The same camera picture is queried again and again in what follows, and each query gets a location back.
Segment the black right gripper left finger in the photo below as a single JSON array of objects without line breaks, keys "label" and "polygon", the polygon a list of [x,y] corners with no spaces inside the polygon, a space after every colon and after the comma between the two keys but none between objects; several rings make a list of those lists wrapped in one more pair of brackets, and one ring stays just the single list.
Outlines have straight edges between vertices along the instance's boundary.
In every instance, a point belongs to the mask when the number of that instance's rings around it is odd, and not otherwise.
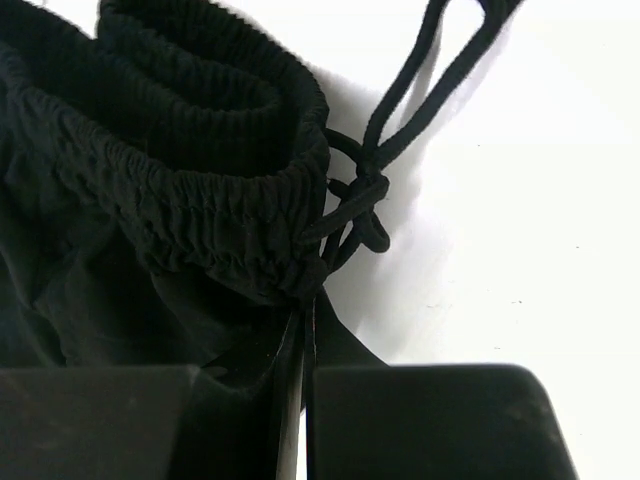
[{"label": "black right gripper left finger", "polygon": [[291,315],[199,368],[1,373],[5,479],[291,479],[303,328]]}]

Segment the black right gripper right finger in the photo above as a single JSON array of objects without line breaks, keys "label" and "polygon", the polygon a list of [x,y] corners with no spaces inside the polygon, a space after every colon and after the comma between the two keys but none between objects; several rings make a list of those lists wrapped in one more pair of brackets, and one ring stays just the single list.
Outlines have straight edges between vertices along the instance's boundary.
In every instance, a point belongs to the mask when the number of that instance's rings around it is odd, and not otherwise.
[{"label": "black right gripper right finger", "polygon": [[390,366],[326,293],[305,314],[311,479],[573,479],[548,394],[509,364]]}]

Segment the black trousers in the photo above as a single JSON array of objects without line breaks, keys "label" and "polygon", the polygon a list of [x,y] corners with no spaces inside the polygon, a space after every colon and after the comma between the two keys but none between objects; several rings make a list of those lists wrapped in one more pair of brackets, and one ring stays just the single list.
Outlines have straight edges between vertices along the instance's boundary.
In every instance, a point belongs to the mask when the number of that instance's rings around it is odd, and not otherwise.
[{"label": "black trousers", "polygon": [[383,128],[435,42],[416,42],[354,140],[312,72],[211,1],[103,1],[95,37],[1,5],[1,256],[41,358],[204,365],[299,307],[360,248],[387,251],[387,166],[430,125],[518,5],[484,19],[408,122]]}]

